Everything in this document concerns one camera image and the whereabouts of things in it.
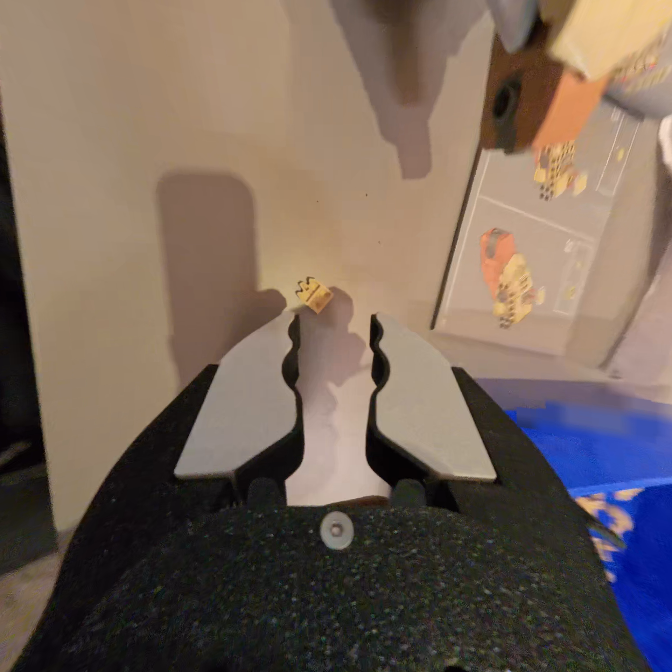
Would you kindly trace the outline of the grey instruction booklet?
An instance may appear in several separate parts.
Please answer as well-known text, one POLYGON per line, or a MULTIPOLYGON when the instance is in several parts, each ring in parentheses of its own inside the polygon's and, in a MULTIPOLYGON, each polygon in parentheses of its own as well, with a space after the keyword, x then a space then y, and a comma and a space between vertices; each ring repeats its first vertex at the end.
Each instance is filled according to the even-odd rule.
POLYGON ((573 143, 480 149, 432 330, 565 354, 641 123, 602 103, 573 143))

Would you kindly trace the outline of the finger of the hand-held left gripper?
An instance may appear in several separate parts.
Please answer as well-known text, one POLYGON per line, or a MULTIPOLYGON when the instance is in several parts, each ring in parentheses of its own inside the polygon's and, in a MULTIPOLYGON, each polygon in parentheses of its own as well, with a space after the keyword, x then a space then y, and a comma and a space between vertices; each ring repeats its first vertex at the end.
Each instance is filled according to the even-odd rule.
POLYGON ((671 114, 671 37, 657 38, 629 56, 615 71, 604 94, 635 116, 660 120, 671 114))
POLYGON ((528 43, 539 16, 537 1, 486 1, 495 31, 509 54, 528 43))

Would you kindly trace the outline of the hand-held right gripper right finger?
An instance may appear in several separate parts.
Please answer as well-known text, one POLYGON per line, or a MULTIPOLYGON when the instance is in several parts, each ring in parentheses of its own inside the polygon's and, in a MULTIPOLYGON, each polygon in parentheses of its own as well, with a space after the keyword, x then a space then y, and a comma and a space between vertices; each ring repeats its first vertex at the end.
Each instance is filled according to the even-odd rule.
POLYGON ((370 349, 371 469, 387 483, 426 476, 495 482, 495 467, 445 356, 383 313, 371 315, 370 349))

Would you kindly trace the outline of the tan claw brick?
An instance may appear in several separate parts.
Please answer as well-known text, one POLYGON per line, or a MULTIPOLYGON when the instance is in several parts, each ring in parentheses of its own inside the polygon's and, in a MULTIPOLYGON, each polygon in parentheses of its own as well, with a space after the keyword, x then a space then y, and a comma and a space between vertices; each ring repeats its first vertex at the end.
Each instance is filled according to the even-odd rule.
POLYGON ((296 310, 307 308, 315 315, 319 315, 333 298, 333 290, 313 276, 298 280, 294 293, 298 302, 296 310))

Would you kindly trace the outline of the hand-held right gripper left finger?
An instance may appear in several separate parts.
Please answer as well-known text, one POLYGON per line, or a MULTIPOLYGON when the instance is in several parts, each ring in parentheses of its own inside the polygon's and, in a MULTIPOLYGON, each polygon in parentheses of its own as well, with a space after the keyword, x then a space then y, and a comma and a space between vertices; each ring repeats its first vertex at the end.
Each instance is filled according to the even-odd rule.
POLYGON ((234 476, 241 481, 262 457, 293 438, 296 465, 281 458, 287 479, 303 456, 302 401, 296 385, 300 317, 281 314, 220 361, 174 469, 181 480, 234 476))

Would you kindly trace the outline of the pile of loose tan bricks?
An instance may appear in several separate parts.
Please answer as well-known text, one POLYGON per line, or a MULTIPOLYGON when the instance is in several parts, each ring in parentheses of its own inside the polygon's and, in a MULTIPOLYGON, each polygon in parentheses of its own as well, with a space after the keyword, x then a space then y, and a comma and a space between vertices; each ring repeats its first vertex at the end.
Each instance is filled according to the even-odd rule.
POLYGON ((609 584, 616 584, 628 544, 636 527, 636 512, 644 488, 593 492, 575 497, 587 514, 593 547, 602 562, 609 584))

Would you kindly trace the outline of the blue plastic bin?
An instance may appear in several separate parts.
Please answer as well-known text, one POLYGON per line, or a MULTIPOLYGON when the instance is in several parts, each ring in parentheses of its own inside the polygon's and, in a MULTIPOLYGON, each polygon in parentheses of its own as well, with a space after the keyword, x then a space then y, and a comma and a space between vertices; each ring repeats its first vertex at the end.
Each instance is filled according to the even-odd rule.
POLYGON ((654 671, 671 670, 671 416, 548 404, 507 411, 575 499, 644 488, 617 583, 626 623, 654 671))

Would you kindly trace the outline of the tan and orange brick model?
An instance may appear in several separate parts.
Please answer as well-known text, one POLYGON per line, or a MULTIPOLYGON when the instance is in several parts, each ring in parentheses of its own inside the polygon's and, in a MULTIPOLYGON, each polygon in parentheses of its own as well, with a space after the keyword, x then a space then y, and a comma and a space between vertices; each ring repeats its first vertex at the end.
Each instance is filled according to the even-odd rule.
POLYGON ((495 31, 480 147, 506 154, 572 142, 617 68, 664 37, 670 1, 538 1, 528 43, 509 54, 495 31))

